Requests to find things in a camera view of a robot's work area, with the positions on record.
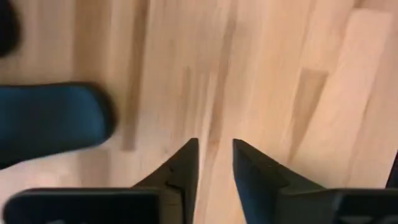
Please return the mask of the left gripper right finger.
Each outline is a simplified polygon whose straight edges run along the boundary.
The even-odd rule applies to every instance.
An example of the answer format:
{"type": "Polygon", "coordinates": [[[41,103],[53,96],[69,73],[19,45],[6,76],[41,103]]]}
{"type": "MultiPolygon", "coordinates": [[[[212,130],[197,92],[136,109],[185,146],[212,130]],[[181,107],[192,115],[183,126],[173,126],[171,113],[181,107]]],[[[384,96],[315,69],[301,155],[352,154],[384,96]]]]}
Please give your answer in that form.
{"type": "Polygon", "coordinates": [[[241,139],[233,140],[233,173],[247,224],[321,224],[323,187],[241,139]]]}

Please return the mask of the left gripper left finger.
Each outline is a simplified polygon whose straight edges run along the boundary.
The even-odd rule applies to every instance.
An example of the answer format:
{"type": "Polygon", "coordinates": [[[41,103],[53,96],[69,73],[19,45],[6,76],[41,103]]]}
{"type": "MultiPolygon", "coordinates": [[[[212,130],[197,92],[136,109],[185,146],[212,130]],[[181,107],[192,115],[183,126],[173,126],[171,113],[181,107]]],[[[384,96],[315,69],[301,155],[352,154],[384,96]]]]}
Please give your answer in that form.
{"type": "Polygon", "coordinates": [[[159,224],[193,224],[198,176],[199,142],[191,138],[132,189],[157,193],[159,224]]]}

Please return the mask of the black rubber slide sandal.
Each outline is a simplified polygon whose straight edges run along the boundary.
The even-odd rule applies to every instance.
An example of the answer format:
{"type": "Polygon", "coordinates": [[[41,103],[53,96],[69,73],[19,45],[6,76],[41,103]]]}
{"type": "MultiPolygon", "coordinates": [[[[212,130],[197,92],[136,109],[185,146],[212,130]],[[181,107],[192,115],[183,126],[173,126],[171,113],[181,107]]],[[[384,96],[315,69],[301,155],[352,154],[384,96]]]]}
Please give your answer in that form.
{"type": "Polygon", "coordinates": [[[94,83],[0,85],[0,170],[98,146],[117,123],[110,95],[94,83]]]}
{"type": "Polygon", "coordinates": [[[18,47],[21,25],[18,13],[10,0],[0,0],[0,58],[18,47]]]}

